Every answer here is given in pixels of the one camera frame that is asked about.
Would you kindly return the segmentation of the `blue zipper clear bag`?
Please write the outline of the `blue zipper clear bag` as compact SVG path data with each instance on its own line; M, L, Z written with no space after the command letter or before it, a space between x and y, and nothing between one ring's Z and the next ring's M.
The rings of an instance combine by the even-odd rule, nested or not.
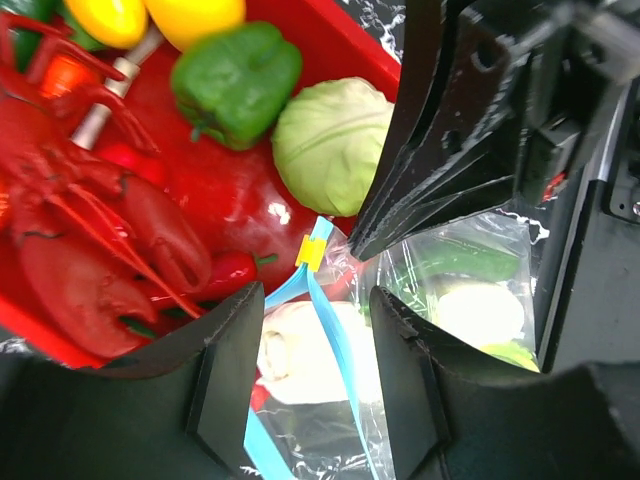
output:
M484 283L508 289L523 306L524 337L474 348L512 365L537 369L530 238L525 222L483 213L414 235L364 262L350 255L346 237L335 225L319 221L314 235L324 240L318 269L302 267L269 295L265 316L286 303L312 303L338 364L347 399L322 404L284 404L257 384L258 370L244 440L251 461L244 468L245 474L261 479L394 477L382 398L373 403L359 399L352 349L332 307L338 301L353 304L372 329L369 301L375 287L388 290L430 323L433 323L439 298L455 287ZM425 276L415 271L416 254L440 242L508 252L520 258L520 267L511 279L500 282L466 275Z

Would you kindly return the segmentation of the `white toy radish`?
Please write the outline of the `white toy radish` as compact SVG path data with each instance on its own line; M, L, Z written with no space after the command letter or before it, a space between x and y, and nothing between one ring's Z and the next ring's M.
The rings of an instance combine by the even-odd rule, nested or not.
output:
M525 313L520 301L494 284L463 284L441 296L433 323L479 348L524 337Z

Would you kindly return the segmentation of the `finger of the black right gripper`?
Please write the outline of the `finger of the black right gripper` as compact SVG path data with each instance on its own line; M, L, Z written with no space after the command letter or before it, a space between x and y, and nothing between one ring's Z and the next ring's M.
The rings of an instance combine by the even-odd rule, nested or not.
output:
M410 1L397 102L349 237L369 259L530 204L605 157L639 80L635 1Z

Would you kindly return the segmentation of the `toy leek green white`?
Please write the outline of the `toy leek green white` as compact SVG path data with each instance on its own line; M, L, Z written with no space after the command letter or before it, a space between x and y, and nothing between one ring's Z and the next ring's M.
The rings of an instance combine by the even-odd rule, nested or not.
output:
M382 398L373 332L356 307L332 304L347 334L354 359L359 399ZM264 318L257 384L281 403L322 404L345 401L338 364L316 311L309 301L283 304Z

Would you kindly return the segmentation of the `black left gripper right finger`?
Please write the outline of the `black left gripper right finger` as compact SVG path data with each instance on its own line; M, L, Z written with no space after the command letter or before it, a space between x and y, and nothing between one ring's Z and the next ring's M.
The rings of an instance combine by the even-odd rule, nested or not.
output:
M483 353L388 290L370 313L400 479L635 479L639 367L535 373Z

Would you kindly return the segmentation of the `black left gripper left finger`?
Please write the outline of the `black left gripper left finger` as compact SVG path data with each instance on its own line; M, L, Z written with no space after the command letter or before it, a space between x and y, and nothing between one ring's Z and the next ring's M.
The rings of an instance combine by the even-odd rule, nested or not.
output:
M264 313L253 283L100 369L1 357L5 479L236 479Z

